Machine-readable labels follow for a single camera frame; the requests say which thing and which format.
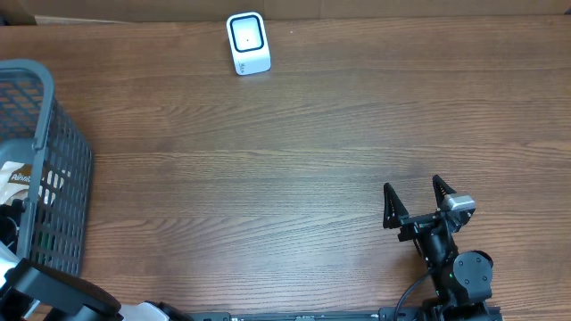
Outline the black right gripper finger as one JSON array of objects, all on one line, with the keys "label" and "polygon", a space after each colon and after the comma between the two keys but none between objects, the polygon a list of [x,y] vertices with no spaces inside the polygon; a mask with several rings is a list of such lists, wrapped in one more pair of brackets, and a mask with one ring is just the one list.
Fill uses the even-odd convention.
[{"label": "black right gripper finger", "polygon": [[384,218],[383,228],[393,229],[402,225],[402,221],[410,217],[401,199],[390,183],[385,183],[384,190]]},{"label": "black right gripper finger", "polygon": [[434,188],[436,205],[438,208],[441,208],[445,196],[448,194],[454,194],[456,193],[456,191],[453,188],[451,188],[439,175],[433,176],[432,183]]}]

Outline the brown snack pouch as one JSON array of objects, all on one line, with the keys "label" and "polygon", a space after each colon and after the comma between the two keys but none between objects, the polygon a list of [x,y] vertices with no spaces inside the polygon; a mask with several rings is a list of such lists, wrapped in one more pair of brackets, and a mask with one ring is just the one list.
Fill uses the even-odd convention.
[{"label": "brown snack pouch", "polygon": [[[32,166],[20,162],[7,161],[1,167],[1,204],[11,205],[14,200],[24,200],[29,196]],[[56,199],[54,190],[61,191],[69,172],[62,175],[44,169],[41,181],[50,188],[40,186],[38,197],[43,198],[46,205],[52,205]]]}]

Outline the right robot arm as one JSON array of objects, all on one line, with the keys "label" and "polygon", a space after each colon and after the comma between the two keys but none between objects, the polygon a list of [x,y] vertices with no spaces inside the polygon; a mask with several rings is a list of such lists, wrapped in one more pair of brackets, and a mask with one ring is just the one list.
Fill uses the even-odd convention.
[{"label": "right robot arm", "polygon": [[[451,188],[440,176],[432,178],[436,210],[412,217],[386,183],[383,187],[383,228],[397,229],[401,242],[412,241],[427,271],[399,298],[393,308],[381,308],[381,320],[502,320],[499,308],[490,308],[493,260],[484,251],[460,252],[453,235],[468,224],[476,201]],[[419,307],[403,307],[413,290],[430,278],[435,296]]]}]

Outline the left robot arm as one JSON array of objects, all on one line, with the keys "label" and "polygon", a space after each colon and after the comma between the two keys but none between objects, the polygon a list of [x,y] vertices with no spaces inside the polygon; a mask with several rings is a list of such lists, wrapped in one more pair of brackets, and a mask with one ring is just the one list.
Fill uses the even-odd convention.
[{"label": "left robot arm", "polygon": [[28,255],[11,259],[1,277],[1,318],[23,320],[34,302],[52,309],[47,320],[201,320],[164,302],[121,305],[100,287],[78,277],[83,258],[85,219],[60,215],[43,202],[14,200],[1,206],[1,219],[12,219]]}]

